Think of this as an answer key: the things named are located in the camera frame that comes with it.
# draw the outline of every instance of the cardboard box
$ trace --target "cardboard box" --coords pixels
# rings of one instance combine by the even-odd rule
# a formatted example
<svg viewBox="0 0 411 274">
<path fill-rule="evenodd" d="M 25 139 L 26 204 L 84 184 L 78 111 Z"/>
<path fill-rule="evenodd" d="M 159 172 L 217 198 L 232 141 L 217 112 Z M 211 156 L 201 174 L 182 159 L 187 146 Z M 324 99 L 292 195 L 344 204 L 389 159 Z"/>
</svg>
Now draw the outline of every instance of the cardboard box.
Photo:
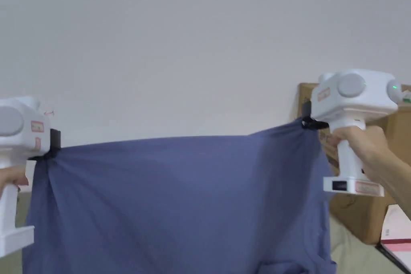
<svg viewBox="0 0 411 274">
<path fill-rule="evenodd" d="M 298 117 L 301 116 L 303 103 L 311 99 L 315 83 L 299 85 Z M 402 91 L 411 91 L 411 86 L 403 85 Z M 404 104 L 396 114 L 372 121 L 367 125 L 380 126 L 389 142 L 390 149 L 403 161 L 411 165 L 411 105 Z M 340 173 L 337 148 L 329 143 L 329 130 L 319 131 L 323 150 L 327 155 L 335 175 Z M 380 240 L 384 217 L 388 205 L 395 200 L 386 191 L 385 197 L 336 194 L 330 202 L 330 213 L 345 225 L 360 241 L 377 244 Z"/>
</svg>

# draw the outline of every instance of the finger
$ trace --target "finger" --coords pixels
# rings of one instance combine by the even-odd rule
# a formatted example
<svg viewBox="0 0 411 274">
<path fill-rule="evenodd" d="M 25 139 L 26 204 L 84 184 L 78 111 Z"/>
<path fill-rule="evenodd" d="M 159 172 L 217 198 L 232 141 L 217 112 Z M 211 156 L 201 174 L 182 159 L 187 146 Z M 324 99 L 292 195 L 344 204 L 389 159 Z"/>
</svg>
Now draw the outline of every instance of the finger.
<svg viewBox="0 0 411 274">
<path fill-rule="evenodd" d="M 14 183 L 15 181 L 26 183 L 23 178 L 25 178 L 25 168 L 22 166 L 0 169 L 1 183 Z"/>
<path fill-rule="evenodd" d="M 29 185 L 28 178 L 26 176 L 22 176 L 14 181 L 15 185 Z"/>
<path fill-rule="evenodd" d="M 337 146 L 341 142 L 341 138 L 335 135 L 332 135 L 329 139 L 329 142 L 332 146 Z"/>
</svg>

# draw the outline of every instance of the sticker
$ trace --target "sticker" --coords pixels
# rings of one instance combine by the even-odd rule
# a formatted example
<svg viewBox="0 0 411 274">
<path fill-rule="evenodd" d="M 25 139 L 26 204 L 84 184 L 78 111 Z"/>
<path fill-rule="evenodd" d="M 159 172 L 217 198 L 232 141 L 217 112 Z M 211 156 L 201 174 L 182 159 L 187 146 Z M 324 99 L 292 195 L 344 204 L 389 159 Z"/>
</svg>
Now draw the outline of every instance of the sticker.
<svg viewBox="0 0 411 274">
<path fill-rule="evenodd" d="M 41 139 L 36 137 L 36 145 L 34 147 L 35 151 L 40 151 L 41 150 Z"/>
<path fill-rule="evenodd" d="M 360 194 L 379 196 L 380 186 L 378 184 L 357 181 L 356 192 Z"/>
<path fill-rule="evenodd" d="M 327 97 L 329 97 L 331 94 L 331 89 L 325 88 L 323 91 L 321 91 L 320 93 L 318 93 L 318 101 L 321 102 L 322 100 L 326 99 Z"/>
<path fill-rule="evenodd" d="M 36 133 L 44 133 L 45 132 L 45 125 L 43 122 L 39 121 L 32 121 L 31 122 L 31 131 Z"/>
</svg>

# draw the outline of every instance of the blue fabric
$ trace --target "blue fabric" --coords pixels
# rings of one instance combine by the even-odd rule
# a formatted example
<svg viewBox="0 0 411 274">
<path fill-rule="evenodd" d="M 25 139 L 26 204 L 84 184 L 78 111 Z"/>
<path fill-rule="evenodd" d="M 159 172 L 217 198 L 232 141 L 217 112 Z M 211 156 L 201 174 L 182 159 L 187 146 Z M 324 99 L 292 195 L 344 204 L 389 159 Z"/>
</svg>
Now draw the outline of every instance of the blue fabric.
<svg viewBox="0 0 411 274">
<path fill-rule="evenodd" d="M 37 162 L 24 274 L 336 273 L 330 175 L 301 122 L 64 148 Z"/>
</svg>

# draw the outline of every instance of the book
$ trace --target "book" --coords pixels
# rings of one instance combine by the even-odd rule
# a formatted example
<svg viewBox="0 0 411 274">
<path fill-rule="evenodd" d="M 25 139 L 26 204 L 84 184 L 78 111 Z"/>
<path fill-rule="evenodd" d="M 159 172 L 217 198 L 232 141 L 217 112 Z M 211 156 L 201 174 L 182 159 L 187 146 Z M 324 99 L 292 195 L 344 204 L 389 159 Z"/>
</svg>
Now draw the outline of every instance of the book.
<svg viewBox="0 0 411 274">
<path fill-rule="evenodd" d="M 388 207 L 376 248 L 404 273 L 411 274 L 411 221 L 398 205 Z"/>
</svg>

